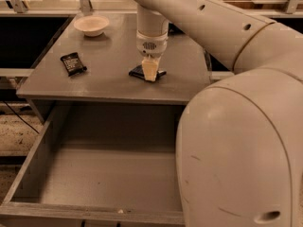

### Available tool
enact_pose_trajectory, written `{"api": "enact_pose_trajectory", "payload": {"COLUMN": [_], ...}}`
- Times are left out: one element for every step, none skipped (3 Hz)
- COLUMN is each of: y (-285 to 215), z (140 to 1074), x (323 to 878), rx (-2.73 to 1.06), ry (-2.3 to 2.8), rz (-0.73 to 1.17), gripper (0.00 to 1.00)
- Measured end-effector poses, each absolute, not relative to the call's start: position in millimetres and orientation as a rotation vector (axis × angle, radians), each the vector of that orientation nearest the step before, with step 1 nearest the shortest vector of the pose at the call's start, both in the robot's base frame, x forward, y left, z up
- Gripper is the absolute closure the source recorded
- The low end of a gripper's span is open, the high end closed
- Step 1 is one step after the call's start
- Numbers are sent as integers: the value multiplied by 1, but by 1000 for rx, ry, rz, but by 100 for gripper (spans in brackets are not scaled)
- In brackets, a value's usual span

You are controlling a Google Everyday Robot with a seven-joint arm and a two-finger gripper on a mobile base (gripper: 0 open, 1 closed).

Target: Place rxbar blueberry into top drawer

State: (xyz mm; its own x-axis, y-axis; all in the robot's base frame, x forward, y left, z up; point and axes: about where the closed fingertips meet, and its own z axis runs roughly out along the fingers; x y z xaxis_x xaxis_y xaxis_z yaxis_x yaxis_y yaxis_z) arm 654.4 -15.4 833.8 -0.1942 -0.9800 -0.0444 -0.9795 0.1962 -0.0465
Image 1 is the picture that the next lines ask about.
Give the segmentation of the white gripper with vent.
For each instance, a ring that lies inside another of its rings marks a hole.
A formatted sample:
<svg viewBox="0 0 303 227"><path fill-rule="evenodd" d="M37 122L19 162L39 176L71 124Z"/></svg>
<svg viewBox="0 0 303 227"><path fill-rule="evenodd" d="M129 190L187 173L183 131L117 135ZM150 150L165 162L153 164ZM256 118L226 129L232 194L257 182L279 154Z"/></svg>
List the white gripper with vent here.
<svg viewBox="0 0 303 227"><path fill-rule="evenodd" d="M159 59L163 56L168 44L168 34L151 36L136 32L136 47L139 53L144 57L142 69L144 78L147 81L155 81Z"/></svg>

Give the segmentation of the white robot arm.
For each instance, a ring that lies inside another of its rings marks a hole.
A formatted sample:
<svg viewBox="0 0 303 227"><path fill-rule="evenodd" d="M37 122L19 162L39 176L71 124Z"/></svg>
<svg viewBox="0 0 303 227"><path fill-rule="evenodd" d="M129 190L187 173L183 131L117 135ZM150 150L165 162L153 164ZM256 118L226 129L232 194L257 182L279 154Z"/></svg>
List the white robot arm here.
<svg viewBox="0 0 303 227"><path fill-rule="evenodd" d="M233 76L204 88L179 122L187 227L299 227L302 36L216 0L134 0L159 12Z"/></svg>

